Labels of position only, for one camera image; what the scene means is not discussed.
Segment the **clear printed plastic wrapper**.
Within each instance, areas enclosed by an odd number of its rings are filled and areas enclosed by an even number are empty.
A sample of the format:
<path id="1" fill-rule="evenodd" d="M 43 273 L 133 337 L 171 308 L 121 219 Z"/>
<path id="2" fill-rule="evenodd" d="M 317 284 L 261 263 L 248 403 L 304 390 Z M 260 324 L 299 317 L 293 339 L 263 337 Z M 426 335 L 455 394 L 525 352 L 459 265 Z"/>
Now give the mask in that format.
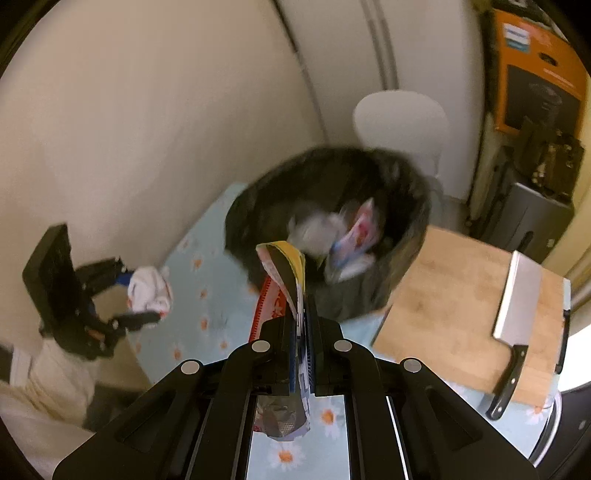
<path id="1" fill-rule="evenodd" d="M 171 287 L 155 267 L 140 267 L 132 273 L 127 287 L 127 304 L 131 312 L 155 312 L 164 318 L 170 313 L 172 302 Z"/>

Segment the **red yellow snack wrapper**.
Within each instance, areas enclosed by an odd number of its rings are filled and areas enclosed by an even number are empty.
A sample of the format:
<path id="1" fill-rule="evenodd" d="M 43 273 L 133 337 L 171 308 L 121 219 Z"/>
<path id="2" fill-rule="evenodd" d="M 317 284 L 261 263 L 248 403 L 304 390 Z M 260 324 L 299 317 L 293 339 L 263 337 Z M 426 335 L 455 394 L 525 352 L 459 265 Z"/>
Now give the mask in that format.
<path id="1" fill-rule="evenodd" d="M 260 395 L 254 429 L 280 442 L 311 429 L 311 380 L 305 343 L 304 254 L 287 241 L 256 246 L 266 278 L 260 289 L 249 341 L 276 349 L 276 385 Z"/>

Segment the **white tissues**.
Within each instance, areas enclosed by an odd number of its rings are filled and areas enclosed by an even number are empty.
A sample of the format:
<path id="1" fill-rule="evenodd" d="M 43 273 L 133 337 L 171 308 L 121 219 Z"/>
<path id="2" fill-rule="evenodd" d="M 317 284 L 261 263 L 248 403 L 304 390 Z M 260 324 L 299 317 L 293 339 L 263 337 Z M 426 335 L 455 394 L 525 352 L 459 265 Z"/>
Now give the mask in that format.
<path id="1" fill-rule="evenodd" d="M 315 211 L 291 218 L 287 232 L 287 242 L 292 246 L 311 257 L 324 257 L 346 234 L 346 222 L 339 214 Z"/>

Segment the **colourful snack bag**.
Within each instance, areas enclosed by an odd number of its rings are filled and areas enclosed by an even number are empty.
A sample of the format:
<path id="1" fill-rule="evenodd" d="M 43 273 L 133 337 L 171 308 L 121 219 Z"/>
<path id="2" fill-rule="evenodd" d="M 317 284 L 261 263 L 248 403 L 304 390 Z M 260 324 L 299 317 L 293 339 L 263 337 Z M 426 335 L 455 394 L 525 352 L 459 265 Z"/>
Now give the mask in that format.
<path id="1" fill-rule="evenodd" d="M 342 268 L 377 244 L 381 237 L 379 217 L 373 198 L 356 209 L 351 227 L 332 245 L 329 252 L 329 265 L 332 268 Z"/>

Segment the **black-lined trash bin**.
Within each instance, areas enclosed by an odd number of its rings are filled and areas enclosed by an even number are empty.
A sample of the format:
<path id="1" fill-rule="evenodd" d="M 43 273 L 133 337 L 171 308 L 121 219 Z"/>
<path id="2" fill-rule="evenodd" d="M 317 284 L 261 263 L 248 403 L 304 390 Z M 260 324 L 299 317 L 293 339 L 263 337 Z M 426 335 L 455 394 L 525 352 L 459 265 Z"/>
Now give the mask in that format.
<path id="1" fill-rule="evenodd" d="M 256 287 L 256 246 L 286 240 L 304 254 L 318 313 L 345 321 L 384 308 L 417 257 L 431 210 L 426 177 L 382 149 L 318 147 L 247 186 L 225 217 L 225 249 Z"/>

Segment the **daisy print blue tablecloth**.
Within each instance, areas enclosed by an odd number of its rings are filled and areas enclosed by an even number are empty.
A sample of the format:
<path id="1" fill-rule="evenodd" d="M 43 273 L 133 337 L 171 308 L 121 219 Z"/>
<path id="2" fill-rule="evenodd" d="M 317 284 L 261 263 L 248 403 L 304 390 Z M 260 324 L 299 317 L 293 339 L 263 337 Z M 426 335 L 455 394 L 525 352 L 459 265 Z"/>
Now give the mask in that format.
<path id="1" fill-rule="evenodd" d="M 423 363 L 377 359 L 315 319 L 321 359 L 297 360 L 296 324 L 246 337 L 245 276 L 212 260 L 211 298 L 174 304 L 140 335 L 140 360 L 177 425 L 171 479 L 533 479 L 535 467 Z"/>

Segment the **wooden cutting board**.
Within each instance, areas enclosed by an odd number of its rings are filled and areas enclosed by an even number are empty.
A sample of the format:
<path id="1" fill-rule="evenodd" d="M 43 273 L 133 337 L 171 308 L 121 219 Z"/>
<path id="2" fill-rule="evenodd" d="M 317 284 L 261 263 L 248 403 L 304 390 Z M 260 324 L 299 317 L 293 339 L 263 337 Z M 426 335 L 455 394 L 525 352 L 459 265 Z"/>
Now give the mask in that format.
<path id="1" fill-rule="evenodd" d="M 376 339 L 381 355 L 415 357 L 440 377 L 492 393 L 511 350 L 492 336 L 509 270 L 509 252 L 431 226 L 394 289 Z M 545 404 L 563 335 L 563 279 L 543 270 L 531 344 L 513 401 Z"/>

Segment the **grey suitcase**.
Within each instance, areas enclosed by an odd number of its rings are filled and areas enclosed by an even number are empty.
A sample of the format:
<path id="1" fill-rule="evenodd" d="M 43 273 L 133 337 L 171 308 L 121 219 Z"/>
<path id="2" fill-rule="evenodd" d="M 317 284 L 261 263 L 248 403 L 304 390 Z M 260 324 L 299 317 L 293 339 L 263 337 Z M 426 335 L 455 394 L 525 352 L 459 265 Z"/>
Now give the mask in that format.
<path id="1" fill-rule="evenodd" d="M 509 252 L 519 251 L 541 264 L 574 217 L 574 206 L 553 199 L 515 169 L 513 149 L 503 146 L 495 157 L 493 176 L 471 236 Z"/>

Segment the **brown leather handbag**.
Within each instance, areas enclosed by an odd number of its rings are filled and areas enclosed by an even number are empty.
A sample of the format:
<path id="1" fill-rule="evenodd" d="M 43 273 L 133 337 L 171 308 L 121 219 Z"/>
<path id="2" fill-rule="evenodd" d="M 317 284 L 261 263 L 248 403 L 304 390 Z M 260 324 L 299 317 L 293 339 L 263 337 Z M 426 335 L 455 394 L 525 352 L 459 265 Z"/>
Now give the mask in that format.
<path id="1" fill-rule="evenodd" d="M 544 195 L 569 202 L 584 153 L 584 147 L 572 135 L 525 117 L 515 144 L 513 163 Z"/>

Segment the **white plastic chair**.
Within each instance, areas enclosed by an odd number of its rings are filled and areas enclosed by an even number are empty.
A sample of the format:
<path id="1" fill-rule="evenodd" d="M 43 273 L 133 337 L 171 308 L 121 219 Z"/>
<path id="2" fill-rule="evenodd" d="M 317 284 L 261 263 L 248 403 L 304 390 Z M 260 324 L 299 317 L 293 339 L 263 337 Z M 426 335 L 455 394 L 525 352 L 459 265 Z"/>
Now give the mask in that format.
<path id="1" fill-rule="evenodd" d="M 424 175 L 439 176 L 450 124 L 431 97 L 404 90 L 372 93 L 356 105 L 353 128 L 363 146 L 400 153 Z"/>

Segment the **white double door cabinet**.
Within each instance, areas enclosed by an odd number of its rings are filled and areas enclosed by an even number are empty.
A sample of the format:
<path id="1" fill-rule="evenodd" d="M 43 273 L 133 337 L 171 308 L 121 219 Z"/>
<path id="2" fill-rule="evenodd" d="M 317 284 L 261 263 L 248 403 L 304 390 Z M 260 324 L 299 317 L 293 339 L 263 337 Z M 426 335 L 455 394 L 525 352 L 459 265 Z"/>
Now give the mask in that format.
<path id="1" fill-rule="evenodd" d="M 368 94 L 410 90 L 436 100 L 451 140 L 439 179 L 445 195 L 468 198 L 484 114 L 484 60 L 470 1 L 276 1 L 325 137 L 356 143 L 353 109 Z"/>

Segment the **orange Philips appliance box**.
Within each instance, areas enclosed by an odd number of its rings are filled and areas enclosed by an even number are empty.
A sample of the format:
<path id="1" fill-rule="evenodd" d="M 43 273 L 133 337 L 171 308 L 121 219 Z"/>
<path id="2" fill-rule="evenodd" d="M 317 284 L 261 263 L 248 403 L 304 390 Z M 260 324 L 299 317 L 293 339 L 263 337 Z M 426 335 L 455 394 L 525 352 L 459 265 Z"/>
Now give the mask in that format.
<path id="1" fill-rule="evenodd" d="M 587 73 L 565 40 L 528 18 L 491 10 L 494 128 L 516 135 L 523 119 L 554 112 L 556 127 L 577 137 L 587 96 Z"/>

